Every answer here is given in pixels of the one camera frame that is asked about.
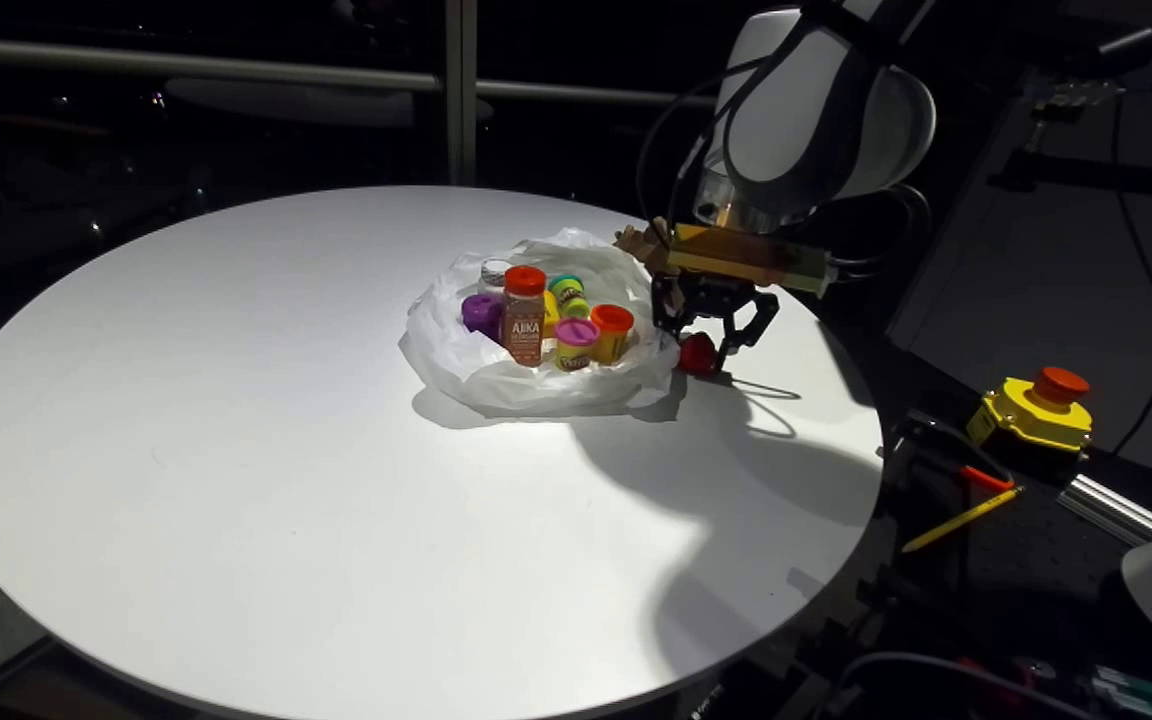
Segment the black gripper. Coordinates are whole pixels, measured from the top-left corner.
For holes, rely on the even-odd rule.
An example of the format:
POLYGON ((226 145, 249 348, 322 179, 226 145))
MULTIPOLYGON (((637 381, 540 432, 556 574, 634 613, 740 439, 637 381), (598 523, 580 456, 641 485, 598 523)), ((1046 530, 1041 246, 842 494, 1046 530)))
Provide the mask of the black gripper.
POLYGON ((661 335, 676 342, 687 320, 719 315, 726 323, 719 367, 740 348, 757 348, 767 323, 777 320, 777 314, 780 314, 780 300, 744 281, 695 278, 695 272, 651 281, 651 323, 661 335))

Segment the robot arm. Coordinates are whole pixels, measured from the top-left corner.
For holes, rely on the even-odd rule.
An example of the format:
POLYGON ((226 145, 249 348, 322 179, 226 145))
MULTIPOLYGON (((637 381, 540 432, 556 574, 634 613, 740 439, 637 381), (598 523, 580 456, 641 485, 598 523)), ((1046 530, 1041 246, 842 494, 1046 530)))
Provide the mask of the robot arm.
POLYGON ((718 110, 676 179, 691 187, 648 223, 651 323, 676 367, 718 376, 780 314, 777 290, 828 298, 873 256, 828 237, 846 203, 899 198, 939 110, 907 68, 917 0, 790 0, 744 19, 718 110))

